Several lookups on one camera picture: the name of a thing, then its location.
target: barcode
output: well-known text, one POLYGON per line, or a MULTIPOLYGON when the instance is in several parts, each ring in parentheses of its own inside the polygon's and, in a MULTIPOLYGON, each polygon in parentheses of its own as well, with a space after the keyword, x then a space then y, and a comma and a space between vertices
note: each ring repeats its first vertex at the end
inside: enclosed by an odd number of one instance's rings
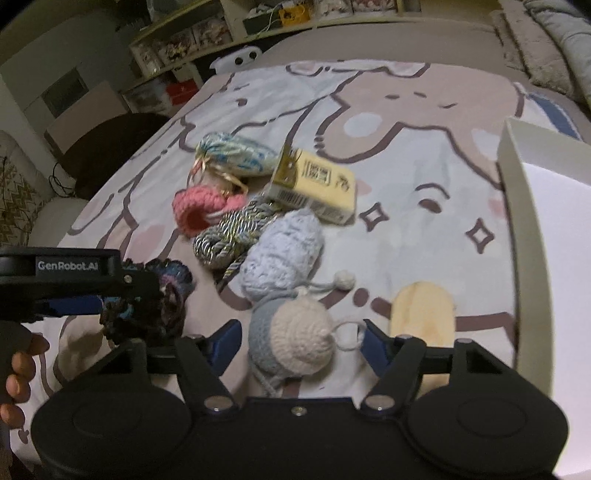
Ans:
POLYGON ((313 202, 310 209, 320 218, 330 220, 332 222, 341 223, 345 216, 343 212, 335 207, 325 205, 322 202, 313 202))
POLYGON ((277 200, 293 208, 302 208, 306 205, 308 197, 292 192, 291 190, 280 190, 277 195, 277 200))
POLYGON ((326 185, 330 184, 330 170, 311 161, 306 162, 304 177, 326 185))

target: cartoon bedsheet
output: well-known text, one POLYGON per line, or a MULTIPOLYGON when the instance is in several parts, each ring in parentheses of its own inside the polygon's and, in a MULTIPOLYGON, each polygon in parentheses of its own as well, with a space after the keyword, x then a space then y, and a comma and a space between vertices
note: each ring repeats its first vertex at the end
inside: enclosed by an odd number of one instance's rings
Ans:
MULTIPOLYGON (((325 227, 314 276, 330 281, 343 269, 356 275, 351 292, 319 296, 332 315, 369 318, 388 331, 395 295, 415 281, 431 281, 454 298, 456 335, 474 338, 510 364, 515 286, 495 159, 503 121, 513 115, 553 130, 558 123, 572 128, 565 116, 550 121, 557 107, 546 99, 465 67, 351 60, 216 76, 109 180, 61 246, 118 248, 134 261, 178 258, 197 283, 185 333, 207 336, 230 318, 246 330, 251 305, 240 277, 217 294, 190 241, 176 230, 171 201, 204 134, 239 133, 276 150, 288 138, 347 164, 358 180, 355 221, 325 227)), ((24 406, 27 425, 12 435, 13 450, 26 459, 36 458, 29 429, 38 406, 112 347, 97 316, 48 320, 32 330, 52 348, 37 361, 24 406)), ((356 328, 339 332, 351 337, 356 328)), ((244 344, 222 378, 238 398, 260 393, 246 352, 244 344)), ((174 378, 154 381, 178 391, 174 378)), ((338 352, 324 371, 290 384, 284 395, 359 401, 375 381, 359 352, 338 352)))

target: twisted rope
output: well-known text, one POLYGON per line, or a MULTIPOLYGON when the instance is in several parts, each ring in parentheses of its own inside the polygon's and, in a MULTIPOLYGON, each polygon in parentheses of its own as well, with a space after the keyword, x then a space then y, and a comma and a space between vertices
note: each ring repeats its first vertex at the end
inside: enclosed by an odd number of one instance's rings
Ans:
POLYGON ((248 249, 258 242, 264 227, 280 210, 278 204, 256 196, 244 208, 225 213, 217 225, 195 237, 195 257, 209 270, 225 269, 222 283, 226 284, 240 270, 248 249))

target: finger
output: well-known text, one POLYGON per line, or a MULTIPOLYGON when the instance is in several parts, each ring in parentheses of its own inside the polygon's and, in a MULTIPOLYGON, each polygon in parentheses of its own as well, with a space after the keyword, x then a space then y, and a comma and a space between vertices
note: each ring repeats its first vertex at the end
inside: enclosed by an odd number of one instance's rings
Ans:
POLYGON ((9 375, 6 380, 6 391, 17 403, 23 403, 31 398, 31 386, 20 375, 9 375))
POLYGON ((49 350, 49 342, 45 340, 43 335, 39 333, 33 333, 33 338, 31 338, 31 345, 29 346, 29 350, 27 353, 29 355, 41 355, 49 350))
POLYGON ((0 417, 10 429, 19 429, 25 424, 25 414, 15 405, 1 405, 0 417))
POLYGON ((35 377, 35 360, 28 353, 17 352, 12 356, 12 370, 30 382, 35 377))

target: yellow box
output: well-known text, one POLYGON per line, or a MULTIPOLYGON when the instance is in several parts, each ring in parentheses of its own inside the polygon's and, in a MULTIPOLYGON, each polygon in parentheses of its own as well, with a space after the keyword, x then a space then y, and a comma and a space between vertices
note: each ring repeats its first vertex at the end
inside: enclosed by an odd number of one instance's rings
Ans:
POLYGON ((285 145, 267 195, 291 208, 309 207, 318 218, 343 225, 355 213, 355 176, 348 168, 285 145))
POLYGON ((310 21, 310 9, 304 4, 282 8, 279 10, 279 17, 283 27, 306 23, 310 21))

